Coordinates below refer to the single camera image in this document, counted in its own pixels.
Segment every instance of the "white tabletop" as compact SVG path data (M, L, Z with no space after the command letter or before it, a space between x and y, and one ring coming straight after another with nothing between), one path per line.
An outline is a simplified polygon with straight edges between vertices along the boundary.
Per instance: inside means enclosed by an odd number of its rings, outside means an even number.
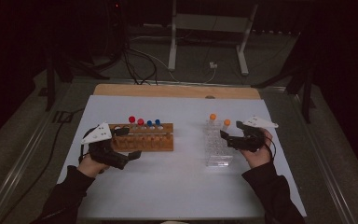
M174 151L143 152L124 170L110 168L99 175L79 208L79 217L100 219L189 220L264 216L263 208L241 174L249 170L244 157L234 151L228 167L207 167L203 125L211 113L230 119L227 132L241 135L235 121L251 116L270 120L263 100L197 99L170 97L95 96L89 98L83 118L58 180L67 165L77 165L80 141L91 128L107 123L126 123L129 116L173 123ZM291 198L306 215L296 183L273 128L275 166L285 175Z

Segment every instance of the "person's right hand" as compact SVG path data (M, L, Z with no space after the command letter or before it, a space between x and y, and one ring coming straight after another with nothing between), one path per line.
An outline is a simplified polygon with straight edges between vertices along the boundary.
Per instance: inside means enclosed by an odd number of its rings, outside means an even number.
M265 129L261 129L261 130L264 132L264 135L266 136L266 145L270 147L271 139L272 139L271 133ZM267 162L271 161L269 149L266 146L262 146L256 152L251 152L240 148L239 150L241 154L245 157L245 159L248 161L249 166L251 168L255 168L257 166L266 164Z

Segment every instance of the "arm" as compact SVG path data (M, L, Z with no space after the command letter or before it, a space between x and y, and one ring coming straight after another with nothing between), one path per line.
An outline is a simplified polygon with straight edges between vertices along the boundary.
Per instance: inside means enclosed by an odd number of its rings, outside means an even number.
M266 145L271 144L272 135L265 130ZM241 154L249 162L251 170L242 177L250 184L266 211L266 223L305 223L290 199L290 189L286 178L277 175L271 161L269 149L262 147L253 153L241 150Z
M76 168L68 166L66 178L54 187L41 215L32 223L76 223L77 208L97 174L109 166L87 155Z

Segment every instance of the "wooden test tube rack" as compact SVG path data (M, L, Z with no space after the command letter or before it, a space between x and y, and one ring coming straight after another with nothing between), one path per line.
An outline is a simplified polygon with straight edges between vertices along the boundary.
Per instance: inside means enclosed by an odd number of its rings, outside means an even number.
M160 129L145 126L134 128L130 124L109 124L110 129L130 128L127 135L113 136L112 143L117 152L142 151L173 151L173 124L161 123Z

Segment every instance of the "black sleeve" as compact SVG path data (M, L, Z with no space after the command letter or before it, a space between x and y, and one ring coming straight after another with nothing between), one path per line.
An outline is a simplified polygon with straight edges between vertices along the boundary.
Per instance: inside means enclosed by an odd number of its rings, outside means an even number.
M272 161L243 173L242 177L251 185L263 204L266 223L305 223L290 199L286 178L277 175Z
M66 178L54 187L41 215L32 223L76 223L78 206L94 180L68 166Z

